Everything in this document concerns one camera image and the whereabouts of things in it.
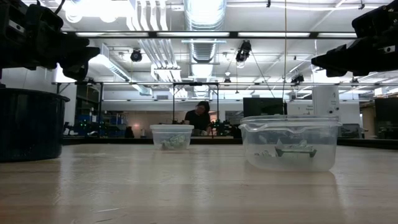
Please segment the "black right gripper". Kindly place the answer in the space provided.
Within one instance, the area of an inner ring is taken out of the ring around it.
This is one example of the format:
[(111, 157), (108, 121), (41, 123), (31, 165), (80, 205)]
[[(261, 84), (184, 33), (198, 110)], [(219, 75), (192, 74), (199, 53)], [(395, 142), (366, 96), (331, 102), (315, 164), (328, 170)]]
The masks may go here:
[[(354, 64), (352, 48), (355, 49)], [(364, 77), (370, 72), (397, 70), (397, 29), (340, 45), (312, 58), (311, 63), (325, 69), (327, 77), (343, 77), (348, 72), (354, 77)]]

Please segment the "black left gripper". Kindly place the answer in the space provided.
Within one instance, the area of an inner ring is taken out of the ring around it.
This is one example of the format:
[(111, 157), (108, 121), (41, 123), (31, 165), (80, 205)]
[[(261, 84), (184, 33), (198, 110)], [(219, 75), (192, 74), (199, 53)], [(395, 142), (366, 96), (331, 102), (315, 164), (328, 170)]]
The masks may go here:
[(54, 69), (59, 63), (66, 77), (78, 82), (86, 78), (88, 61), (101, 50), (90, 47), (86, 37), (61, 33), (58, 13), (64, 3), (52, 11), (39, 1), (29, 6), (1, 1), (1, 68)]

